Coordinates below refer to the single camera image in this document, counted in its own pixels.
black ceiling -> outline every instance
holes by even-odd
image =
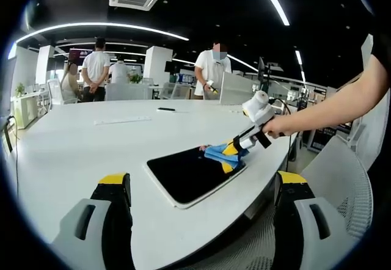
[[[178,59],[189,61],[195,61],[214,38],[224,38],[231,55],[256,68],[259,56],[278,62],[284,75],[294,79],[301,79],[294,53],[300,50],[308,82],[339,87],[362,71],[360,46],[371,23],[359,0],[279,0],[290,26],[283,25],[270,0],[158,0],[149,12],[109,7],[108,1],[34,0],[30,25],[41,29],[101,21],[152,27],[190,41],[114,27],[75,27],[42,35],[54,44],[103,36],[111,41],[164,45],[172,48]],[[23,45],[37,43],[29,39]],[[108,50],[120,49],[145,52],[146,48],[108,45]],[[232,64],[233,69],[251,71],[237,62]]]

man in white shirt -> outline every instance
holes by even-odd
[[[231,73],[231,61],[227,57],[227,46],[220,41],[213,43],[212,50],[205,50],[200,53],[195,62],[195,76],[198,80],[194,91],[194,99],[203,99],[203,93],[209,92],[206,84],[213,81],[213,87],[220,90],[224,72]]]
[[[113,84],[129,84],[130,69],[123,63],[121,56],[117,55],[117,63],[110,66],[109,75]]]
[[[109,74],[110,57],[104,53],[106,41],[97,38],[95,51],[84,59],[81,75],[84,79],[84,102],[104,101],[104,80]]]

black cable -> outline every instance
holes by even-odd
[[[19,175],[18,175],[18,123],[16,122],[16,118],[13,115],[8,117],[8,120],[13,119],[15,121],[15,153],[16,153],[16,196],[19,198]]]
[[[288,110],[288,113],[291,114],[291,111],[290,111],[288,105],[287,105],[283,100],[281,100],[280,98],[275,98],[275,99],[272,99],[272,100],[274,100],[274,101],[279,100],[279,101],[285,106],[285,108]],[[290,155],[290,153],[291,153],[291,143],[292,143],[292,135],[289,136],[288,157],[287,157],[287,168],[286,168],[286,170],[285,170],[286,172],[288,172],[289,155]]]

blue cloth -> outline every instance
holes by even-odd
[[[228,144],[218,146],[209,146],[205,150],[205,157],[219,162],[225,162],[233,169],[237,168],[241,163],[241,158],[246,156],[249,151],[247,149],[240,151],[237,155],[224,155],[222,152],[227,148]]]

tablet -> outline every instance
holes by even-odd
[[[179,208],[189,208],[217,191],[245,168],[243,162],[224,173],[219,161],[204,157],[200,148],[147,161],[152,179]]]

